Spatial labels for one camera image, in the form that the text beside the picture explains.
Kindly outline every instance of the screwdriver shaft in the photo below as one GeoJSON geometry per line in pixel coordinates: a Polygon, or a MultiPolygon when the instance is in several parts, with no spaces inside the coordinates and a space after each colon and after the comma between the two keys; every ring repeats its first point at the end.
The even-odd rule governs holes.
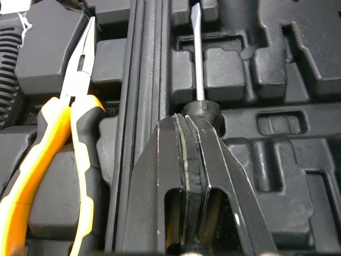
{"type": "Polygon", "coordinates": [[[192,7],[191,21],[194,34],[194,56],[196,64],[196,86],[197,100],[205,100],[204,72],[202,69],[202,47],[201,47],[201,8],[200,3],[192,7]]]}

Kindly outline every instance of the pliers jaw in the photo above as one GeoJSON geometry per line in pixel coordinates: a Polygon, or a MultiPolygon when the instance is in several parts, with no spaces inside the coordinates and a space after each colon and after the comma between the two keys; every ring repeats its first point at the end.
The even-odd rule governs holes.
{"type": "Polygon", "coordinates": [[[95,60],[95,17],[91,17],[66,70],[60,100],[69,105],[71,97],[87,95],[95,60]]]}

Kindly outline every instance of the screwdriver tip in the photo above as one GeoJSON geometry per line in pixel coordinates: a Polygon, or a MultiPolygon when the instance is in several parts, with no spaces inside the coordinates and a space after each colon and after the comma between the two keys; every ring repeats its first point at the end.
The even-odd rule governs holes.
{"type": "Polygon", "coordinates": [[[200,8],[200,3],[196,3],[192,7],[192,12],[191,12],[191,21],[192,25],[196,26],[200,24],[201,21],[201,8],[200,8]]]}

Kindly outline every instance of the black rubber grip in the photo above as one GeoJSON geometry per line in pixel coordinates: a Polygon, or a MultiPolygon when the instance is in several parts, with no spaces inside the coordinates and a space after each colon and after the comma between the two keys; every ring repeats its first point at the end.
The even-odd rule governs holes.
{"type": "Polygon", "coordinates": [[[94,202],[94,218],[92,231],[83,238],[80,252],[89,252],[98,247],[90,248],[91,245],[101,245],[99,237],[104,236],[106,219],[108,215],[109,188],[104,183],[100,171],[100,165],[96,150],[96,143],[100,137],[99,123],[106,117],[105,111],[100,107],[95,107],[85,113],[77,121],[77,133],[79,142],[86,145],[91,167],[85,173],[86,193],[94,202]]]}

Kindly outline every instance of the tool case compartment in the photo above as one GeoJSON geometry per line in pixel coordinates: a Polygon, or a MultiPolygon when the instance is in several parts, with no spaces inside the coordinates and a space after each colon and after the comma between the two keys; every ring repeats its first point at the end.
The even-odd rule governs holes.
{"type": "MultiPolygon", "coordinates": [[[[279,253],[341,255],[340,0],[81,2],[98,21],[90,90],[108,115],[97,142],[108,211],[96,241],[100,252],[188,250],[158,229],[178,224],[172,214],[179,214],[174,205],[181,190],[169,191],[160,205],[159,176],[146,170],[141,177],[148,177],[147,183],[132,180],[141,175],[134,167],[158,122],[195,100],[190,11],[200,2],[206,98],[221,106],[221,139],[245,169],[279,253]],[[143,194],[133,194],[139,189],[149,204],[132,211],[129,204],[143,194]],[[140,221],[132,228],[130,218],[140,221]],[[132,242],[129,234],[141,239],[132,242]]],[[[33,5],[27,17],[39,30],[28,31],[22,50],[13,53],[21,43],[20,19],[0,15],[1,63],[7,65],[0,68],[1,196],[35,140],[39,110],[60,94],[67,60],[86,25],[80,12],[71,14],[55,0],[33,5]],[[37,37],[44,40],[38,43],[37,37]]],[[[78,186],[69,139],[36,194],[26,255],[70,253],[78,186]]],[[[238,240],[228,236],[236,224],[228,199],[219,190],[213,198],[222,202],[220,237],[191,250],[238,255],[238,240]]]]}
{"type": "MultiPolygon", "coordinates": [[[[222,140],[246,170],[280,254],[340,255],[339,1],[132,1],[106,248],[174,252],[158,227],[172,221],[169,200],[181,194],[160,205],[160,174],[146,170],[150,180],[138,182],[134,166],[158,121],[195,100],[196,2],[206,97],[222,108],[222,140]],[[147,187],[142,214],[132,205],[147,187]],[[135,230],[145,236],[127,240],[135,230]]],[[[192,250],[238,250],[205,246],[192,250]]]]}
{"type": "MultiPolygon", "coordinates": [[[[17,49],[23,31],[18,14],[0,15],[0,109],[4,113],[0,124],[1,197],[12,186],[16,170],[36,139],[39,110],[51,97],[60,95],[68,60],[87,23],[84,14],[68,10],[67,1],[62,1],[64,6],[56,0],[36,2],[27,12],[33,28],[26,33],[21,50],[17,49]]],[[[100,99],[107,112],[99,127],[101,136],[97,143],[101,164],[98,179],[105,183],[96,188],[102,195],[105,218],[96,227],[100,236],[92,241],[103,251],[130,1],[83,1],[82,5],[98,20],[90,93],[100,99]]],[[[79,203],[76,159],[70,138],[55,155],[36,193],[25,254],[68,255],[77,230],[79,203]]]]}

